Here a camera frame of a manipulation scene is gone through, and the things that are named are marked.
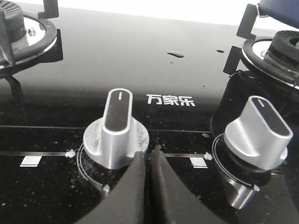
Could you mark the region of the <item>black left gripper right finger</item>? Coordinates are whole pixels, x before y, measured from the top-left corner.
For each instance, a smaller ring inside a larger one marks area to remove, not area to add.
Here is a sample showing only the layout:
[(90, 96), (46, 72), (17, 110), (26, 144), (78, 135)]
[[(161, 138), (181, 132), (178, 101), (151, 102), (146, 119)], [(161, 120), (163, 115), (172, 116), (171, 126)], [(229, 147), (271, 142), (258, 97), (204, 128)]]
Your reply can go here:
[(154, 224), (225, 224), (200, 202), (172, 169), (160, 145), (150, 156), (151, 216)]

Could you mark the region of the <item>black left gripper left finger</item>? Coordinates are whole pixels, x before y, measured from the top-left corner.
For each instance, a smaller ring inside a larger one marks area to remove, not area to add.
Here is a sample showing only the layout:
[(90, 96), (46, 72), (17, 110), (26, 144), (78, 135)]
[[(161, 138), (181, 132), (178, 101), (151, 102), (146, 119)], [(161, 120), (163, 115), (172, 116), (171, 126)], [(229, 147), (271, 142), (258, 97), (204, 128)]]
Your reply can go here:
[(144, 221), (144, 155), (137, 152), (112, 192), (78, 224), (142, 224)]

